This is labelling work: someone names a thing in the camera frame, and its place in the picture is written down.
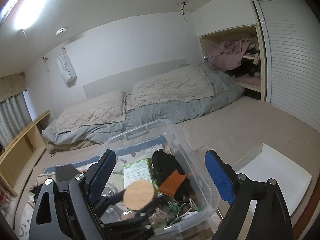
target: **gray curtain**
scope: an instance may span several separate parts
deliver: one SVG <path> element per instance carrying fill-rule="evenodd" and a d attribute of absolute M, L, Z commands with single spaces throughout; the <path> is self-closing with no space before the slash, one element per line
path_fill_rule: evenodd
<path fill-rule="evenodd" d="M 23 93 L 0 103 L 0 143 L 6 146 L 32 122 Z"/>

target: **smoke detector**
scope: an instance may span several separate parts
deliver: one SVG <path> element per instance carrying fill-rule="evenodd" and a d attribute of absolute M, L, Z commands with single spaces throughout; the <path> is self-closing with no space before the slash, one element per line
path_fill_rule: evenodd
<path fill-rule="evenodd" d="M 68 30 L 68 27 L 61 28 L 61 29 L 57 30 L 56 35 L 57 36 L 65 35 L 67 30 Z"/>

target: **blue gripper pad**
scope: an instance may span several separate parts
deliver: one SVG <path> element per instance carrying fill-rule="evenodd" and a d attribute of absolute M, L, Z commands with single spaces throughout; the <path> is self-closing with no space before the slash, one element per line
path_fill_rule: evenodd
<path fill-rule="evenodd" d="M 221 198 L 232 205 L 236 199 L 233 193 L 233 185 L 211 151 L 206 152 L 204 163 Z"/>
<path fill-rule="evenodd" d="M 94 172 L 92 173 L 89 171 L 89 169 L 86 172 L 86 175 L 90 177 L 90 181 L 88 183 L 88 200 L 90 204 L 93 204 L 95 201 L 99 200 L 115 165 L 115 152 L 112 150 L 107 150 L 100 158 L 98 163 L 91 165 Z"/>

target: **white wall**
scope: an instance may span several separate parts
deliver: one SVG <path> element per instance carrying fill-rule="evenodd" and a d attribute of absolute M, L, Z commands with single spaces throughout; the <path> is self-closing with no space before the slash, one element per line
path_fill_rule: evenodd
<path fill-rule="evenodd" d="M 197 36 L 256 23 L 250 0 L 212 0 L 192 18 Z"/>
<path fill-rule="evenodd" d="M 25 70 L 28 105 L 33 107 L 34 115 L 51 109 L 56 118 L 70 103 L 85 99 L 83 85 L 100 78 L 181 58 L 188 63 L 201 62 L 191 14 L 186 18 L 188 21 L 179 12 L 130 17 L 91 29 L 70 44 L 61 44 L 44 55 L 49 59 L 49 76 L 42 58 Z M 57 68 L 62 46 L 77 74 L 71 87 L 63 82 Z"/>

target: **louvered door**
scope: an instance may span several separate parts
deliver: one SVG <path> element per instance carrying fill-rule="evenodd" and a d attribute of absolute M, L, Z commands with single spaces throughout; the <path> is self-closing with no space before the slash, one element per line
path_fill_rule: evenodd
<path fill-rule="evenodd" d="M 304 0 L 255 0 L 264 36 L 267 102 L 320 131 L 320 24 Z"/>

